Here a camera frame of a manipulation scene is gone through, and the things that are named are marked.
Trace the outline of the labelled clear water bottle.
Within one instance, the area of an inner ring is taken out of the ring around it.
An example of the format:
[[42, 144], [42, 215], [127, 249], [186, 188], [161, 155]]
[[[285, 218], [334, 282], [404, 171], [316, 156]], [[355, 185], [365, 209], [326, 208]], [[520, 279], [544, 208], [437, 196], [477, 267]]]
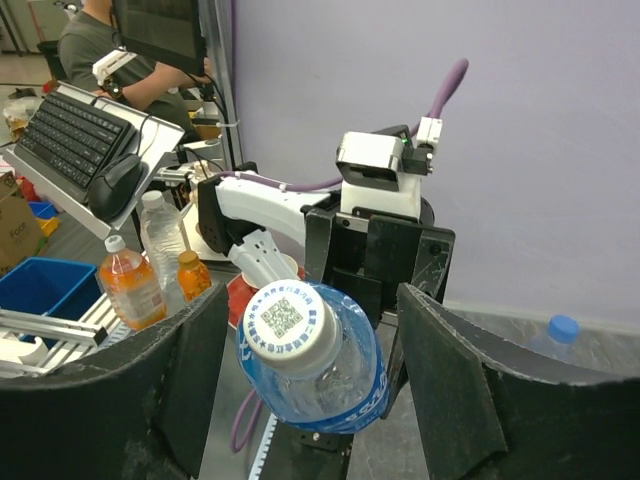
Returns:
[[351, 297], [324, 284], [305, 283], [317, 289], [339, 321], [342, 346], [336, 360], [315, 376], [281, 375], [243, 357], [238, 327], [237, 357], [255, 392], [279, 421], [302, 430], [355, 434], [379, 419], [389, 403], [380, 342]]

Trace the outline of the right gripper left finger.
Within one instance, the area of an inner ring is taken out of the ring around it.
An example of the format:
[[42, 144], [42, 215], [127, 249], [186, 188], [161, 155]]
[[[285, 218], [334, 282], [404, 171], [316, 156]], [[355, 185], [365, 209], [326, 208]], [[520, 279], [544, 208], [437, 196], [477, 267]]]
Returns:
[[2, 478], [198, 477], [227, 318], [227, 289], [216, 285], [94, 354], [2, 380]]

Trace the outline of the blue tinted plastic bottle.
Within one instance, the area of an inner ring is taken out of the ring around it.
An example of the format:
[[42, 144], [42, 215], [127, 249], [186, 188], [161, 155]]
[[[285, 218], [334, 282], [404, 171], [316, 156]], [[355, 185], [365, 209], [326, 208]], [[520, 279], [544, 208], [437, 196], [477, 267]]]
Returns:
[[573, 345], [580, 334], [579, 323], [567, 315], [554, 315], [546, 329], [532, 337], [527, 347], [548, 358], [570, 363], [574, 357]]

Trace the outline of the blue bottle cap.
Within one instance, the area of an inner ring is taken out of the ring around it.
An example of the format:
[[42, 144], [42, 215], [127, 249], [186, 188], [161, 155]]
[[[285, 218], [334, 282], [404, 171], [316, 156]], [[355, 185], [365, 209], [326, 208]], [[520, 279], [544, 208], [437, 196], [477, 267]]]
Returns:
[[554, 315], [547, 325], [548, 336], [557, 343], [572, 344], [579, 333], [579, 323], [566, 315]]

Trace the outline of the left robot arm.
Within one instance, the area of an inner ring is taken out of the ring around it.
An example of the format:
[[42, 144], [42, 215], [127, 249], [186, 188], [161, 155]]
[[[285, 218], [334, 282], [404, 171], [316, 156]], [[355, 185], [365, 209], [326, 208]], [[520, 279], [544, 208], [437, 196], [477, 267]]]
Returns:
[[397, 309], [397, 290], [410, 284], [443, 301], [455, 234], [435, 225], [421, 178], [401, 174], [397, 187], [295, 186], [255, 172], [219, 172], [197, 187], [200, 233], [258, 286], [290, 278], [275, 245], [278, 232], [304, 249], [305, 278], [355, 300], [372, 324]]

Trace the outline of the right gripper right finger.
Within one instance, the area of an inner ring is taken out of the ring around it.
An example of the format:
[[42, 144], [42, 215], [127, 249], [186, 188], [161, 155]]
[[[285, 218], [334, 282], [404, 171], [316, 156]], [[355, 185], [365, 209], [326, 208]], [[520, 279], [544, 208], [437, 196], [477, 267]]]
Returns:
[[415, 287], [399, 333], [433, 479], [635, 479], [639, 382], [553, 360]]

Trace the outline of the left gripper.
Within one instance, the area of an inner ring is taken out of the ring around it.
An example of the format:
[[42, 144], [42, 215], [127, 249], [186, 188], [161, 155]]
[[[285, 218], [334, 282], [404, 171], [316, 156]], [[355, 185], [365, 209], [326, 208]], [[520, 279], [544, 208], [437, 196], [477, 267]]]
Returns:
[[305, 278], [351, 297], [371, 324], [397, 310], [397, 290], [410, 284], [443, 301], [455, 233], [433, 225], [374, 214], [359, 218], [318, 206], [302, 208]]

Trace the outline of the white bottle cap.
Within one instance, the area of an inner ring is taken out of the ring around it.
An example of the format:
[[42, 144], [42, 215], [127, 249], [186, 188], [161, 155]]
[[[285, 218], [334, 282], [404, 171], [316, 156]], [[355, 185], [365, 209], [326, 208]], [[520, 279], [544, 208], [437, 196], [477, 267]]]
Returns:
[[291, 377], [315, 376], [337, 358], [339, 321], [316, 288], [300, 280], [279, 280], [249, 301], [238, 325], [245, 359]]

